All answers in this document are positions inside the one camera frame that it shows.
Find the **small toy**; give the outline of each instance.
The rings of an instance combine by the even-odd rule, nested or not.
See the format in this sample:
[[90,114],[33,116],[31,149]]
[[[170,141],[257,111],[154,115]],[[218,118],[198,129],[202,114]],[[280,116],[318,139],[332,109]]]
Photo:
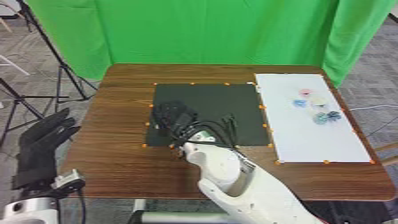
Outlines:
[[319,113],[314,115],[312,120],[314,120],[314,123],[316,123],[316,124],[321,124],[321,125],[323,125],[323,124],[326,123],[326,120],[328,120],[328,116],[326,116],[326,114],[319,112]]
[[312,93],[312,90],[310,90],[310,89],[302,89],[298,93],[300,93],[300,95],[302,95],[303,97],[309,97],[309,95],[310,95],[310,93]]
[[328,118],[328,121],[337,121],[341,119],[339,112],[337,111],[330,111],[326,113],[326,118]]
[[294,105],[296,107],[305,107],[305,106],[307,106],[307,101],[305,101],[305,100],[294,100],[294,101],[293,101],[293,105]]
[[326,99],[325,99],[323,97],[314,97],[314,98],[310,99],[310,103],[312,103],[312,105],[314,105],[316,107],[325,108],[325,106],[326,106]]

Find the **white paper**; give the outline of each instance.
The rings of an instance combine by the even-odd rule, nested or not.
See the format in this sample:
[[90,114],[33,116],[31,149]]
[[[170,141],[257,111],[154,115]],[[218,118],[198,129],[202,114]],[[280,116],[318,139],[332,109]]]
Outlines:
[[[321,75],[255,74],[255,79],[280,162],[369,162]],[[309,99],[298,94],[302,89],[312,90]],[[310,106],[312,97],[326,100],[326,109]],[[305,108],[293,105],[294,99],[307,99]],[[339,111],[341,119],[319,125],[312,117],[326,111]]]

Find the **wooden table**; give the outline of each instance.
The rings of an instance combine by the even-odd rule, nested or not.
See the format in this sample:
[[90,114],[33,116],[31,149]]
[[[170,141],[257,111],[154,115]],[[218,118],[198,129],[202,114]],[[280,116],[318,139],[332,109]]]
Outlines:
[[[62,167],[76,168],[85,175],[87,197],[204,198],[197,188],[198,168],[175,159],[168,148],[142,148],[152,83],[238,84],[254,81],[254,73],[325,75],[310,66],[117,64],[110,67]],[[389,176],[326,77],[325,80],[376,164],[275,165],[271,148],[245,147],[241,151],[303,200],[389,200],[394,196]]]

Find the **pink object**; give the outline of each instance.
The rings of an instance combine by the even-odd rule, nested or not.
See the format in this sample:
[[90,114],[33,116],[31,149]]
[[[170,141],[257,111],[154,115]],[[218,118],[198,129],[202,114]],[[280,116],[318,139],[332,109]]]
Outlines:
[[312,90],[310,90],[310,89],[302,89],[302,90],[300,90],[300,95],[302,95],[303,97],[307,97],[307,96],[310,95],[310,93],[312,93]]

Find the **black glove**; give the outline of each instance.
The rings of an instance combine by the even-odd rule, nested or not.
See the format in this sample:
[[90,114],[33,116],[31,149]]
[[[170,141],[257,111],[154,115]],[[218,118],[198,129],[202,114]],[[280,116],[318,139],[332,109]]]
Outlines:
[[30,127],[19,137],[17,172],[12,178],[12,190],[40,190],[56,177],[55,150],[79,127],[67,118],[69,109],[47,116]]

